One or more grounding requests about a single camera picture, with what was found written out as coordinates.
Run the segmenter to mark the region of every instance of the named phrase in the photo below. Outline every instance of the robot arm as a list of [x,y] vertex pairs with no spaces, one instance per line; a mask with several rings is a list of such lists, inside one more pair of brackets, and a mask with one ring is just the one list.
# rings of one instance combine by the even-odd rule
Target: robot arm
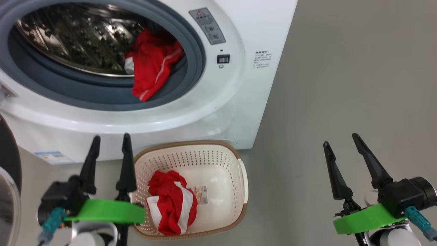
[[[410,220],[431,242],[437,241],[437,232],[420,210],[435,206],[437,193],[424,178],[402,179],[394,182],[375,155],[358,134],[352,134],[357,150],[363,155],[372,177],[372,186],[378,190],[379,204],[361,208],[353,199],[337,165],[328,142],[323,144],[333,197],[344,200],[343,210],[335,214],[338,234],[354,234],[360,246],[420,246],[408,225]],[[381,228],[369,237],[369,231]]]
[[[144,208],[131,204],[129,193],[137,189],[133,163],[132,144],[129,134],[124,135],[120,180],[115,200],[92,200],[96,194],[94,176],[99,156],[100,137],[96,136],[80,175],[73,175],[68,182],[54,182],[41,198],[38,222],[43,232],[39,246],[48,244],[58,228],[71,227],[72,241],[69,246],[126,246],[128,227],[144,223]],[[99,233],[110,229],[112,235]]]

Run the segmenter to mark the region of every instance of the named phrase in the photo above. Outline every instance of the warning label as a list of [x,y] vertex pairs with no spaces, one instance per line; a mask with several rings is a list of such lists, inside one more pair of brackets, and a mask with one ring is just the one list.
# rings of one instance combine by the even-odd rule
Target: warning label
[[206,205],[208,204],[208,189],[206,186],[194,186],[187,187],[194,192],[197,198],[197,205]]
[[189,13],[200,26],[203,33],[205,33],[210,44],[214,45],[226,42],[219,25],[207,8],[191,10]]
[[268,50],[256,51],[252,68],[269,67],[270,60],[272,60],[272,53]]
[[63,153],[59,151],[52,151],[52,152],[36,152],[34,153],[39,158],[45,160],[46,162],[57,165],[57,164],[72,164],[76,163],[74,160],[68,158]]

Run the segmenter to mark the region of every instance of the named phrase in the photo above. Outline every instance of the brown basket rim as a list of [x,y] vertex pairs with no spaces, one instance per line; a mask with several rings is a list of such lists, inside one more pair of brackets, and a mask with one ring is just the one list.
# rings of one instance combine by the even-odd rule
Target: brown basket rim
[[[160,150],[160,149],[166,149],[166,148],[186,146],[186,145],[221,145],[221,146],[226,147],[229,150],[231,150],[234,153],[235,157],[237,159],[240,159],[240,155],[238,154],[237,150],[234,149],[231,145],[229,145],[227,143],[224,143],[221,141],[187,141],[187,142],[163,144],[160,146],[145,149],[135,156],[134,164],[136,164],[137,161],[143,155],[145,155],[149,152]],[[246,215],[246,211],[247,211],[247,203],[244,203],[240,215],[238,216],[237,220],[235,220],[232,224],[225,226],[225,227],[222,227],[222,228],[215,229],[215,230],[206,231],[206,232],[197,232],[197,233],[192,233],[192,234],[183,234],[183,235],[174,235],[174,236],[146,235],[146,234],[142,233],[140,230],[138,230],[134,225],[131,226],[131,228],[137,235],[139,235],[142,238],[145,238],[147,240],[165,241],[165,240],[181,240],[181,239],[198,238],[198,237],[203,237],[203,236],[208,236],[208,235],[213,235],[213,234],[225,232],[225,231],[228,231],[228,230],[236,227],[243,220],[244,215]]]

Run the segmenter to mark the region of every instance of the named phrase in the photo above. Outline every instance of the concrete floor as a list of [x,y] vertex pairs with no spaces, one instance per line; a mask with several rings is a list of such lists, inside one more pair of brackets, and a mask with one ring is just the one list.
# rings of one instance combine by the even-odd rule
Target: concrete floor
[[[371,178],[351,134],[358,132],[395,180],[423,176],[437,185],[437,2],[301,0],[251,151],[248,212],[235,229],[206,238],[129,245],[355,245],[336,235],[322,143],[330,141],[355,200]],[[22,151],[23,219],[17,245],[35,244],[38,200],[78,166],[50,166]],[[120,162],[99,163],[99,197],[115,195]],[[437,223],[437,208],[424,212]],[[433,245],[416,234],[422,245]],[[68,230],[51,245],[64,245]]]

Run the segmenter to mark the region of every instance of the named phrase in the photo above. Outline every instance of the washing machine door opening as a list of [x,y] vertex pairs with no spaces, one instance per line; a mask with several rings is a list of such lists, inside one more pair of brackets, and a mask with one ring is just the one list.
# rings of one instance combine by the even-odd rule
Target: washing machine door opening
[[[0,68],[49,99],[104,111],[152,108],[187,93],[204,70],[205,50],[196,31],[157,1],[135,8],[118,0],[36,6],[17,16],[7,38],[0,38],[0,49],[6,42],[12,60],[0,62]],[[132,94],[134,78],[124,70],[124,55],[144,28],[179,41],[185,56],[173,65],[164,86],[141,102]]]

